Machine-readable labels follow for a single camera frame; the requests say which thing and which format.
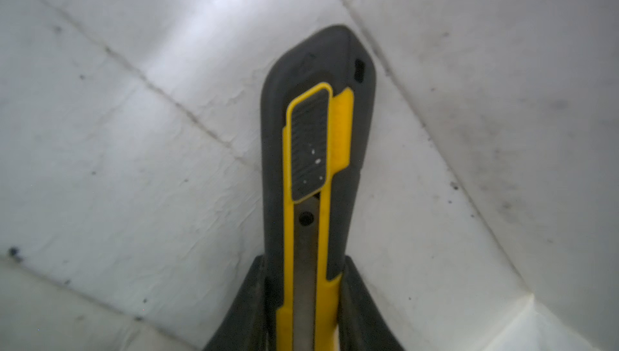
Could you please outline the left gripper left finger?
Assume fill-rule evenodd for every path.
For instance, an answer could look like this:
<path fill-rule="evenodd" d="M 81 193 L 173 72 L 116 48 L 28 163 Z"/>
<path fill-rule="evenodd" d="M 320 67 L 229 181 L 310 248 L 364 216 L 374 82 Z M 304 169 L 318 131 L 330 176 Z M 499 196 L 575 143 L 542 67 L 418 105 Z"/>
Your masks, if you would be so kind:
<path fill-rule="evenodd" d="M 204 351 L 269 349 L 265 280 L 264 256 L 259 255 Z"/>

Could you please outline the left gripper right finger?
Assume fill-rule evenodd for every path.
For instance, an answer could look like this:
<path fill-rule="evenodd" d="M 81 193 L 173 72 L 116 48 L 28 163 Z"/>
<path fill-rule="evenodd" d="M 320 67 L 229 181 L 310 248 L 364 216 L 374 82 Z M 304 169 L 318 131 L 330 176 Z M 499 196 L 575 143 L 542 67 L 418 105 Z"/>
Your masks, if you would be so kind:
<path fill-rule="evenodd" d="M 350 256 L 345 257 L 340 284 L 338 325 L 340 350 L 404 350 Z"/>

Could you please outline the white pouch with yellow handles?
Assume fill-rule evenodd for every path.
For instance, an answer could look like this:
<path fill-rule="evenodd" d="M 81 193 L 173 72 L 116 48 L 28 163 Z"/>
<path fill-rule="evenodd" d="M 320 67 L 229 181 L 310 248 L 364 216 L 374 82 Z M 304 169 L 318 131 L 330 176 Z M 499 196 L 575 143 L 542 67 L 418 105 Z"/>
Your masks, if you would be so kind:
<path fill-rule="evenodd" d="M 2 349 L 205 344 L 263 249 L 264 79 L 339 23 L 403 346 L 617 349 L 618 0 L 1 0 Z"/>

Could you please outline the yellow black art knife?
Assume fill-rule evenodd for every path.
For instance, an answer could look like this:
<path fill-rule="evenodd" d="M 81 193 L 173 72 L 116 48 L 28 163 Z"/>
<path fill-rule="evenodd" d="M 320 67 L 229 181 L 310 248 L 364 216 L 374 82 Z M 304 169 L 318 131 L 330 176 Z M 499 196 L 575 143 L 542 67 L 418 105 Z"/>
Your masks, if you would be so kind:
<path fill-rule="evenodd" d="M 264 82 L 260 136 L 265 309 L 269 349 L 293 348 L 295 215 L 317 205 L 315 349 L 331 350 L 377 76 L 370 54 L 345 25 L 332 25 L 283 54 Z"/>

